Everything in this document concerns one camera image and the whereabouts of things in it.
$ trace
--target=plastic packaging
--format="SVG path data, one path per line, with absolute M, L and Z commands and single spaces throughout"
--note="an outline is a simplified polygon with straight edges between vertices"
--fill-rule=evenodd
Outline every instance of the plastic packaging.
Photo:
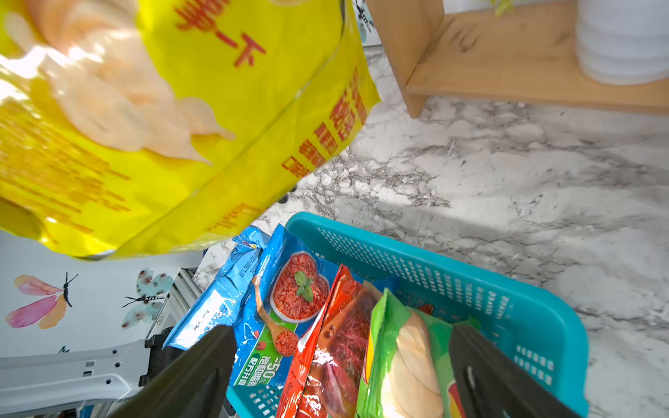
M 290 366 L 277 417 L 355 415 L 369 320 L 380 295 L 371 284 L 366 284 L 370 292 L 356 279 L 346 266 L 339 268 L 322 326 L 310 340 L 313 347 Z
M 172 328 L 164 347 L 188 350 L 217 325 L 231 326 L 240 313 L 241 302 L 253 278 L 270 236 L 248 227 L 233 238 L 237 245 L 216 278 L 200 295 L 179 323 Z
M 475 318 L 463 323 L 480 329 Z M 372 313 L 357 416 L 464 418 L 448 354 L 452 328 L 386 290 Z
M 297 334 L 298 352 L 321 321 L 337 269 L 281 225 L 262 253 L 256 275 L 264 308 L 275 322 Z M 283 357 L 274 346 L 269 328 L 256 312 L 254 289 L 247 292 L 242 306 L 234 324 L 237 356 L 231 385 L 283 385 L 292 357 Z
M 325 259 L 345 262 L 352 272 L 371 278 L 401 275 L 394 294 L 408 306 L 427 302 L 434 305 L 435 316 L 445 320 L 481 315 L 486 336 L 497 342 L 508 358 L 524 360 L 529 376 L 580 416 L 587 416 L 588 402 L 583 396 L 587 334 L 573 309 L 555 295 L 311 213 L 293 215 L 286 229 Z M 522 354 L 523 347 L 532 348 L 532 358 L 526 355 L 529 349 Z M 537 368 L 536 375 L 532 367 Z M 240 416 L 264 418 L 274 414 L 276 403 L 258 403 L 256 399 L 269 393 L 278 401 L 281 390 L 230 387 L 227 398 Z
M 0 229 L 76 257 L 203 249 L 379 101 L 350 2 L 0 2 Z

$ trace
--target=butterfly print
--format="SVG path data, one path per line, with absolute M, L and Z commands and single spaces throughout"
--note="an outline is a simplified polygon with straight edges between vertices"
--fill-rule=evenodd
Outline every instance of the butterfly print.
M 51 296 L 8 313 L 5 317 L 5 322 L 12 328 L 23 328 L 39 321 L 37 326 L 43 330 L 58 325 L 58 322 L 65 316 L 67 307 L 72 307 L 68 298 L 68 288 L 72 280 L 76 279 L 77 276 L 79 275 L 77 274 L 72 279 L 68 279 L 68 274 L 65 273 L 65 284 L 62 289 L 26 274 L 15 278 L 14 286 L 23 294 L 30 296 Z
M 360 38 L 362 41 L 367 40 L 367 34 L 372 33 L 372 28 L 374 28 L 374 21 L 372 16 L 369 13 L 369 8 L 365 0 L 361 0 L 358 4 L 358 0 L 355 0 L 354 4 L 355 9 L 358 11 L 357 20 L 358 20 L 358 29 L 360 31 Z
M 121 328 L 124 330 L 132 328 L 140 321 L 153 322 L 161 311 L 164 296 L 172 287 L 174 279 L 167 274 L 157 274 L 155 277 L 153 271 L 148 268 L 143 269 L 137 275 L 137 297 L 126 296 L 130 301 L 123 305 L 125 308 L 128 305 L 139 303 L 123 318 Z

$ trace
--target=plant leaf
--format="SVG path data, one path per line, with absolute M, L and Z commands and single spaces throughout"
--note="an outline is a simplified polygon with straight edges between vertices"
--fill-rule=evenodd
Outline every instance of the plant leaf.
M 295 283 L 297 283 L 298 286 L 304 286 L 307 279 L 308 277 L 306 277 L 304 272 L 295 272 Z
M 304 300 L 311 303 L 314 301 L 314 291 L 311 288 L 304 288 L 304 295 L 302 296 Z

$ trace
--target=packaged food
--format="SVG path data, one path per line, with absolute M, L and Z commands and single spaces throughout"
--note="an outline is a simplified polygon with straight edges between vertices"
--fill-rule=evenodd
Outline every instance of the packaged food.
M 0 94 L 0 229 L 89 258 L 239 234 L 379 101 L 343 0 L 4 0 Z
M 464 323 L 480 329 L 475 318 Z M 374 308 L 359 418 L 464 418 L 448 354 L 453 326 L 386 290 Z
M 225 264 L 188 313 L 172 329 L 163 348 L 170 346 L 188 350 L 213 327 L 234 324 L 240 313 L 242 298 L 269 240 L 269 235 L 254 226 L 233 238 L 237 245 Z
M 315 347 L 308 357 L 293 360 L 277 417 L 355 416 L 376 292 L 346 266 L 339 268 Z
M 260 299 L 272 321 L 297 335 L 298 353 L 304 351 L 322 320 L 337 269 L 336 264 L 318 257 L 281 225 L 262 253 L 256 271 Z M 247 292 L 234 324 L 237 356 L 230 382 L 241 386 L 283 385 L 292 357 L 279 353 L 285 347 L 275 346 L 270 328 L 258 316 L 255 299 L 254 289 Z

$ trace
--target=wooden spoon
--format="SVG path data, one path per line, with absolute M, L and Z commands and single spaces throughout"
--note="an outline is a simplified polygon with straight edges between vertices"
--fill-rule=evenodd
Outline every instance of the wooden spoon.
M 265 310 L 265 306 L 262 304 L 262 298 L 260 297 L 259 276 L 253 278 L 253 285 L 256 288 L 256 308 L 258 310 L 258 315 L 265 321 L 265 324 L 272 333 L 274 348 L 276 348 L 276 351 L 284 357 L 292 356 L 297 351 L 297 342 L 300 339 L 293 331 L 284 326 L 280 326 L 270 318 L 270 315 Z

